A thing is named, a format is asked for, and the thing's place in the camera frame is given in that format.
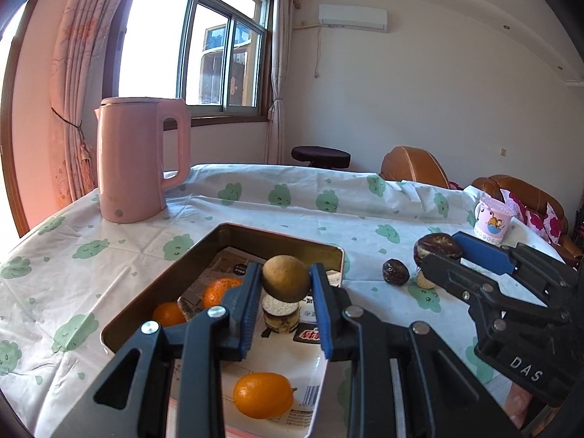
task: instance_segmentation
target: kettle handle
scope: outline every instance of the kettle handle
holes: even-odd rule
[[[191,172],[191,111],[183,99],[160,99],[157,115],[161,124],[175,119],[178,130],[179,169],[172,178],[162,180],[162,191],[166,191],[180,186]]]

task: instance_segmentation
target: white air conditioner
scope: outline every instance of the white air conditioner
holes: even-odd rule
[[[365,6],[322,4],[318,19],[324,26],[387,32],[387,10]]]

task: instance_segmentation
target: sofa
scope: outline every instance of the sofa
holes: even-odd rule
[[[387,153],[379,173],[386,181],[416,181],[450,189],[446,173],[434,156],[411,146],[396,146]]]
[[[579,264],[580,259],[582,258],[582,250],[573,243],[567,234],[568,220],[565,217],[564,209],[556,199],[550,196],[550,194],[522,181],[521,179],[506,174],[497,174],[488,178],[481,177],[475,179],[472,185],[485,191],[499,201],[503,201],[503,194],[500,191],[501,189],[511,191],[519,198],[519,200],[521,200],[522,203],[525,204],[527,208],[537,211],[542,217],[545,216],[547,203],[550,203],[550,206],[553,207],[562,223],[562,234],[560,236],[559,244],[556,245],[552,243],[552,246],[556,249],[558,254],[560,254],[566,264],[572,267],[576,267]]]

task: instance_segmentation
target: white tablecloth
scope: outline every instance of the white tablecloth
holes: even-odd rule
[[[398,258],[412,275],[414,242],[429,232],[472,232],[480,191],[449,191],[377,175],[313,168],[202,165],[167,193],[168,207],[135,224],[101,218],[97,190],[33,229],[0,270],[0,388],[38,438],[49,437],[109,360],[101,329],[173,261],[222,222],[339,245],[355,304],[404,326],[424,320],[499,401],[509,380],[472,352],[467,306],[443,289],[386,284]],[[505,243],[555,250],[516,222]],[[507,294],[534,297],[509,277]],[[314,436],[344,436],[347,364],[330,364]]]

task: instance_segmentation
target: orange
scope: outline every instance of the orange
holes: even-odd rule
[[[211,283],[203,295],[203,307],[205,309],[217,306],[221,303],[225,292],[241,285],[241,280],[237,278],[219,278]]]
[[[265,420],[284,414],[294,403],[294,390],[280,374],[259,372],[247,374],[233,387],[237,410],[250,418]]]
[[[159,322],[162,326],[175,326],[176,324],[186,322],[176,301],[169,301],[158,305],[152,313],[152,319]]]

